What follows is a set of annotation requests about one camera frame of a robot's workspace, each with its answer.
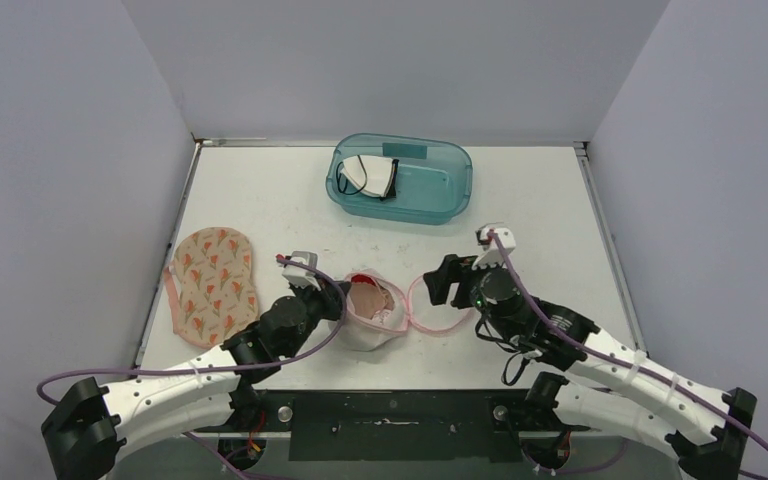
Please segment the white mesh laundry bag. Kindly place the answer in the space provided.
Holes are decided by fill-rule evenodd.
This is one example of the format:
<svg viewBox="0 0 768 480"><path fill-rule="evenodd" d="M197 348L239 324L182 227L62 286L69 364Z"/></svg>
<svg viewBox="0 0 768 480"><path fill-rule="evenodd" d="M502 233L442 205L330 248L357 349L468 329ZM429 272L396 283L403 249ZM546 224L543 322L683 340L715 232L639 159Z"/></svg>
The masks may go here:
<svg viewBox="0 0 768 480"><path fill-rule="evenodd" d="M350 284L348 318L336 341L347 350L374 351L411 331L447 336L476 317L473 308L430 305L422 277L405 289L372 269L353 271L345 279Z"/></svg>

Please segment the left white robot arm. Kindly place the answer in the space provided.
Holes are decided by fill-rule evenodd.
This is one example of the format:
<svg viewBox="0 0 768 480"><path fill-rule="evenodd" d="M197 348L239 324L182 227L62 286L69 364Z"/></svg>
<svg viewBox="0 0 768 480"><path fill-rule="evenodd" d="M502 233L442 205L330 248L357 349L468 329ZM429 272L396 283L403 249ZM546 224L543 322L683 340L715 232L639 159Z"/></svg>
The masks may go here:
<svg viewBox="0 0 768 480"><path fill-rule="evenodd" d="M258 417L254 385L306 357L303 344L323 320L343 323L346 281L292 287L260 320L165 370L130 370L102 384L98 371L73 373L41 425L59 479L101 479L127 455L169 437L227 424L242 431Z"/></svg>

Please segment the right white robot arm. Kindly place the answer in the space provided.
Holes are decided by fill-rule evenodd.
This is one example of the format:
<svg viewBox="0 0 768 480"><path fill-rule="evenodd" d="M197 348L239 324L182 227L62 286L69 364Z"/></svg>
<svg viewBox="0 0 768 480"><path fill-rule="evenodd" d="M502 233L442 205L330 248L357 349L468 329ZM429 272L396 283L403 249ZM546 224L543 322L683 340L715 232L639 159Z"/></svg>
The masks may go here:
<svg viewBox="0 0 768 480"><path fill-rule="evenodd" d="M754 394L692 381L574 310L524 293L501 259L449 254L422 281L431 304L476 309L477 337L522 367L553 367L528 392L525 414L535 427L607 431L660 451L693 479L743 475Z"/></svg>

